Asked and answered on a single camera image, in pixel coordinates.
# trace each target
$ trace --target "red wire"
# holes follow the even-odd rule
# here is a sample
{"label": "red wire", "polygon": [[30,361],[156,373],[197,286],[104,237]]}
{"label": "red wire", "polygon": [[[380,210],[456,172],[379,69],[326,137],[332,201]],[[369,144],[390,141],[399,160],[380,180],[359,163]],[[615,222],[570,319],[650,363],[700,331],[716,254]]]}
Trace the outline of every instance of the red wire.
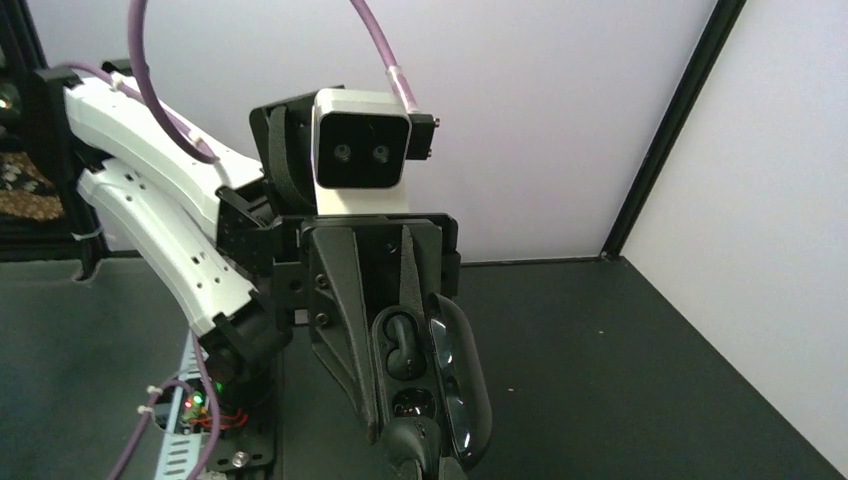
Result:
{"label": "red wire", "polygon": [[[235,416],[222,415],[222,419],[227,420],[238,420],[235,424],[232,425],[221,425],[221,430],[227,430],[229,428],[240,428],[243,427],[245,423],[247,423],[248,415],[243,413],[241,409],[238,410]],[[192,425],[200,424],[204,428],[212,428],[212,424],[210,423],[211,419],[208,417],[203,418],[193,418],[189,420],[189,423]]]}

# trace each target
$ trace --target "cable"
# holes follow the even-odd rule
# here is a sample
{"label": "cable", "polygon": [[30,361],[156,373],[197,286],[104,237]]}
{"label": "cable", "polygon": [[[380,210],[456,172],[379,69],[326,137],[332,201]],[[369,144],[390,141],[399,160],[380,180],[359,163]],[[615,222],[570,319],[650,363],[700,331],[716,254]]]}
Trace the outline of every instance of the cable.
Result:
{"label": "cable", "polygon": [[[186,477],[186,480],[197,480],[197,477],[206,467],[206,463],[209,462],[209,457],[212,456],[212,451],[215,449],[215,445],[218,443],[218,437],[221,435],[221,410],[218,406],[218,399],[215,396],[215,390],[212,387],[212,380],[209,378],[209,371],[206,369],[206,364],[203,363],[202,360],[203,349],[200,347],[200,341],[194,333],[191,334],[191,340],[194,344],[195,358],[201,359],[197,362],[197,369],[200,370],[200,382],[203,384],[203,388],[207,392],[206,395],[210,399],[209,405],[212,413],[212,425],[209,427],[211,429],[209,439],[206,441],[206,445],[203,447],[203,451],[197,459],[197,464],[194,466],[191,473],[188,474],[188,477]],[[176,380],[173,378],[160,385],[159,389],[166,390],[177,386],[182,387],[188,395],[194,394],[194,389],[191,385],[183,382],[182,380]],[[115,463],[115,466],[112,467],[112,471],[109,473],[108,477],[109,480],[117,480],[121,477],[124,468],[126,468],[127,463],[129,463],[130,458],[132,458],[132,455],[135,452],[135,448],[138,445],[138,441],[141,439],[141,435],[150,423],[149,420],[151,412],[153,411],[153,406],[156,405],[156,401],[160,396],[161,393],[151,391],[150,398],[147,399],[147,403],[144,406],[139,407],[141,419],[138,421],[138,425],[136,425],[135,431],[133,431],[130,440],[127,442],[127,446],[124,447],[124,451],[118,458],[117,463]]]}
{"label": "cable", "polygon": [[[137,101],[138,103],[140,103],[142,105],[145,104],[144,98],[142,98],[141,93],[139,93],[138,90],[135,90],[134,88],[127,85],[126,83],[116,81],[114,78],[112,78],[111,75],[109,75],[108,72],[105,72],[102,69],[95,67],[94,65],[91,65],[91,64],[88,64],[88,63],[83,63],[83,62],[65,62],[65,63],[62,63],[60,65],[57,65],[57,67],[58,68],[70,68],[70,69],[73,69],[73,70],[80,70],[80,71],[86,72],[86,73],[92,75],[95,78],[103,80],[108,85],[114,85],[117,88],[118,91],[120,91],[124,95],[132,98],[133,100]],[[182,120],[180,120],[179,118],[174,116],[171,112],[166,111],[165,114],[168,116],[169,121],[176,126],[177,130],[182,135],[185,135],[187,137],[191,135],[191,129]],[[204,148],[209,153],[212,152],[212,150],[209,148],[209,146],[206,145],[206,142],[203,142],[202,139],[200,140],[198,148]]]}
{"label": "cable", "polygon": [[147,0],[131,0],[127,43],[130,51],[130,65],[136,82],[138,82],[138,90],[144,99],[144,104],[147,105],[153,118],[156,119],[156,123],[162,127],[162,130],[182,151],[199,162],[216,163],[218,158],[208,146],[202,143],[202,140],[197,141],[195,146],[192,143],[195,139],[190,141],[186,138],[184,132],[180,132],[168,116],[168,112],[162,107],[159,97],[156,96],[156,90],[154,90],[153,82],[150,80],[150,67],[147,65],[147,58],[144,53],[144,14],[146,11]]}
{"label": "cable", "polygon": [[[371,39],[380,53],[380,58],[383,59],[383,64],[386,66],[386,73],[395,93],[403,102],[404,108],[408,113],[416,113],[418,102],[412,94],[412,89],[409,87],[409,82],[403,74],[400,66],[397,64],[389,41],[383,34],[383,29],[365,3],[365,0],[350,0],[350,3],[359,13],[359,17],[371,34]],[[156,123],[168,135],[168,137],[177,144],[178,147],[192,158],[203,163],[215,163],[217,157],[200,139],[193,139],[190,132],[181,131],[178,128],[174,118],[168,115],[168,112],[162,107],[159,98],[156,95],[156,90],[153,88],[153,82],[150,80],[150,67],[147,65],[147,57],[144,52],[144,17],[147,13],[147,0],[131,0],[128,15],[128,34],[127,43],[130,52],[130,65],[133,69],[136,81],[138,82],[138,90],[141,94],[143,102],[147,105]]]}
{"label": "cable", "polygon": [[209,439],[206,440],[206,445],[197,459],[197,464],[188,474],[187,480],[196,480],[198,475],[206,467],[209,457],[212,456],[212,451],[215,450],[215,444],[218,443],[218,437],[221,435],[221,409],[218,406],[218,398],[215,395],[215,388],[212,386],[212,381],[209,379],[209,371],[206,369],[206,364],[203,362],[203,349],[200,348],[200,340],[197,335],[192,332],[191,341],[194,344],[194,356],[198,359],[197,369],[200,370],[200,381],[203,383],[203,388],[206,390],[206,395],[209,397],[209,406],[212,411],[212,431],[209,433]]}
{"label": "cable", "polygon": [[[161,390],[166,390],[172,387],[183,387],[183,389],[187,392],[194,392],[194,389],[191,388],[191,385],[181,380],[170,379],[159,386]],[[130,440],[127,442],[127,446],[124,447],[124,451],[118,458],[118,462],[115,463],[115,466],[112,467],[112,471],[109,473],[109,480],[116,480],[121,476],[121,473],[123,473],[124,468],[126,468],[127,463],[129,463],[130,458],[132,458],[132,455],[135,452],[136,446],[138,446],[138,441],[141,439],[141,435],[147,428],[148,420],[150,419],[150,411],[153,406],[156,405],[156,400],[159,399],[160,395],[161,394],[157,392],[150,393],[150,397],[147,399],[147,403],[144,407],[142,407],[143,413],[141,414],[141,419],[138,421],[138,425],[136,425],[135,427],[135,431],[133,431],[132,436],[130,436]]]}
{"label": "cable", "polygon": [[350,3],[356,9],[359,18],[362,19],[362,23],[365,24],[368,33],[371,34],[371,39],[374,40],[374,45],[377,47],[380,58],[383,59],[383,64],[386,66],[386,74],[389,76],[389,82],[403,102],[407,113],[419,112],[418,102],[415,101],[415,96],[412,94],[409,82],[406,81],[406,76],[398,65],[395,54],[392,52],[392,47],[389,45],[386,35],[383,34],[383,29],[380,28],[377,18],[374,17],[365,0],[350,0]]}

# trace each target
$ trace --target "white wall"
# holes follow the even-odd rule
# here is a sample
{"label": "white wall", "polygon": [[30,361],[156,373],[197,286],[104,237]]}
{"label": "white wall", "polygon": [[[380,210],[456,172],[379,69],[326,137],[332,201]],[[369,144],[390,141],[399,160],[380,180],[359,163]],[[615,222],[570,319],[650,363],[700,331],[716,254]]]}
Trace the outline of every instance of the white wall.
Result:
{"label": "white wall", "polygon": [[625,256],[848,474],[848,2],[748,2]]}
{"label": "white wall", "polygon": [[[49,62],[126,55],[127,0],[29,0]],[[173,107],[252,155],[248,111],[336,83],[387,88],[344,0],[153,0]],[[460,222],[468,260],[596,255],[715,0],[372,0],[424,108],[412,206]]]}

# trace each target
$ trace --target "patterned fabric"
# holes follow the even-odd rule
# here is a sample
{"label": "patterned fabric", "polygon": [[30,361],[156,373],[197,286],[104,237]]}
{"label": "patterned fabric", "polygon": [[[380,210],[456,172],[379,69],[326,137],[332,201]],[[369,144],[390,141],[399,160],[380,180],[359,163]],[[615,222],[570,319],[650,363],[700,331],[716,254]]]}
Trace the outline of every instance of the patterned fabric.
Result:
{"label": "patterned fabric", "polygon": [[65,215],[53,184],[25,153],[0,154],[0,215],[38,222]]}

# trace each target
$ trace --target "screw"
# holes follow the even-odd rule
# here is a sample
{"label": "screw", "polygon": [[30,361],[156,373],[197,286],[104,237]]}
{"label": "screw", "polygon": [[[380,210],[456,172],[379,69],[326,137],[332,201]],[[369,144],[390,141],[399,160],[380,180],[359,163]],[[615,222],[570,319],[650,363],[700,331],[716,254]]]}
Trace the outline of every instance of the screw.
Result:
{"label": "screw", "polygon": [[330,286],[330,281],[327,280],[327,276],[323,273],[319,273],[317,277],[315,277],[315,283],[318,285],[318,288],[321,290],[326,290],[327,287]]}
{"label": "screw", "polygon": [[241,468],[247,465],[247,462],[250,461],[250,455],[247,452],[236,452],[233,455],[233,466],[236,468]]}

